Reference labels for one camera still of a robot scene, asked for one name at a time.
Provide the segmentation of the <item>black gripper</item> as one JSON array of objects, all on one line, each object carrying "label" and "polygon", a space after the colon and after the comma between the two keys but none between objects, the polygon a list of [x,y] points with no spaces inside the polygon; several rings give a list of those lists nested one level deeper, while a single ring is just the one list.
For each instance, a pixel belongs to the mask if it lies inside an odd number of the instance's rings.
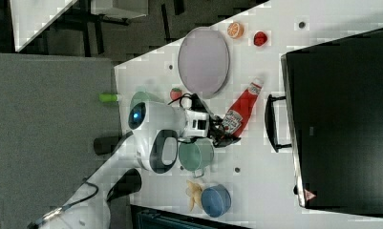
[{"label": "black gripper", "polygon": [[226,147],[241,140],[239,137],[224,134],[222,120],[209,110],[208,106],[197,94],[192,94],[192,110],[208,114],[208,136],[213,140],[213,145],[215,147]]}]

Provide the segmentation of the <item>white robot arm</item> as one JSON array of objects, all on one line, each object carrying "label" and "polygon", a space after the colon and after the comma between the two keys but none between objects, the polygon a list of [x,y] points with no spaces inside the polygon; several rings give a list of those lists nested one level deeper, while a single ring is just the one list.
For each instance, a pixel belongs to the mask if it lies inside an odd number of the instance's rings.
[{"label": "white robot arm", "polygon": [[128,114],[130,131],[111,157],[83,180],[67,202],[32,221],[27,229],[108,229],[108,203],[140,190],[139,168],[167,173],[176,161],[164,157],[177,156],[181,143],[206,140],[222,148],[240,140],[225,130],[223,120],[197,94],[187,97],[191,99],[189,108],[156,100],[134,102]]}]

